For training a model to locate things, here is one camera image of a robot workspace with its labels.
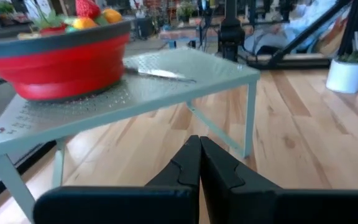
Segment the orange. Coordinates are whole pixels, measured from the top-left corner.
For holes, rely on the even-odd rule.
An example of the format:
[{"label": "orange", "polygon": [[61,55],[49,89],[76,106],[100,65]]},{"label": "orange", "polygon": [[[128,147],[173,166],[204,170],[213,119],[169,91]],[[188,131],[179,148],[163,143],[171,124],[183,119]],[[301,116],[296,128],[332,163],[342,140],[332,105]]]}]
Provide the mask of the orange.
[{"label": "orange", "polygon": [[76,18],[73,22],[73,27],[76,29],[87,29],[92,27],[97,27],[98,25],[88,17]]},{"label": "orange", "polygon": [[114,9],[105,9],[103,10],[103,16],[106,20],[112,24],[115,22],[119,22],[122,20],[122,16],[119,12],[115,11]]}]

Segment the knife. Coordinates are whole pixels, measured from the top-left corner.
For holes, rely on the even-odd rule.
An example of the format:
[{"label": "knife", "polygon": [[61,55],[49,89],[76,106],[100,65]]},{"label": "knife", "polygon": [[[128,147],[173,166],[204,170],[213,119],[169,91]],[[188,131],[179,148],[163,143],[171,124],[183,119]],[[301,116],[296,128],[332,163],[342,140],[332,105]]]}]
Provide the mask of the knife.
[{"label": "knife", "polygon": [[196,80],[187,78],[184,75],[180,75],[177,73],[169,72],[166,70],[160,70],[160,69],[141,69],[141,68],[125,67],[125,72],[130,75],[141,75],[141,76],[145,76],[145,77],[166,78],[169,80],[190,82],[190,83],[197,82]]}]

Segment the collapsible bowl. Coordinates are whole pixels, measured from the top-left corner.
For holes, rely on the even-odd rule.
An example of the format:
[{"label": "collapsible bowl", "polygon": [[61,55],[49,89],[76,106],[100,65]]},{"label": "collapsible bowl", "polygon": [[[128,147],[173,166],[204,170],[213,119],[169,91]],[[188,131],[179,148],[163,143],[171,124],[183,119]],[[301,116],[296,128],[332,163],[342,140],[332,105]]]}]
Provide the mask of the collapsible bowl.
[{"label": "collapsible bowl", "polygon": [[27,100],[61,100],[106,89],[124,73],[130,21],[37,39],[0,39],[0,77]]}]

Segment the strawberry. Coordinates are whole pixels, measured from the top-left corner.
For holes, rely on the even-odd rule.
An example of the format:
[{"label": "strawberry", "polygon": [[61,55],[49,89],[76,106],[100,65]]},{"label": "strawberry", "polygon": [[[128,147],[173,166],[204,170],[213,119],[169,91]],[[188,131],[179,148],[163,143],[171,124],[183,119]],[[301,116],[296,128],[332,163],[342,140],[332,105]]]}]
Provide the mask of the strawberry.
[{"label": "strawberry", "polygon": [[100,15],[99,6],[92,0],[75,0],[77,16],[95,18]]}]

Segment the perforated tabletop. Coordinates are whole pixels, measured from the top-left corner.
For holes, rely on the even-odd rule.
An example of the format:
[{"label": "perforated tabletop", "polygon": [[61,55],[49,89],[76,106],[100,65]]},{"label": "perforated tabletop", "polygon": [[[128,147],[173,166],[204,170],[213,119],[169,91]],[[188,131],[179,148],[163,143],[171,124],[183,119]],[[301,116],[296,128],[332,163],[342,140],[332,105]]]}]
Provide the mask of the perforated tabletop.
[{"label": "perforated tabletop", "polygon": [[125,58],[124,63],[180,73],[196,83],[124,75],[108,91],[84,100],[36,103],[16,95],[0,116],[0,154],[256,82],[260,77],[258,70],[188,48],[136,55]]}]

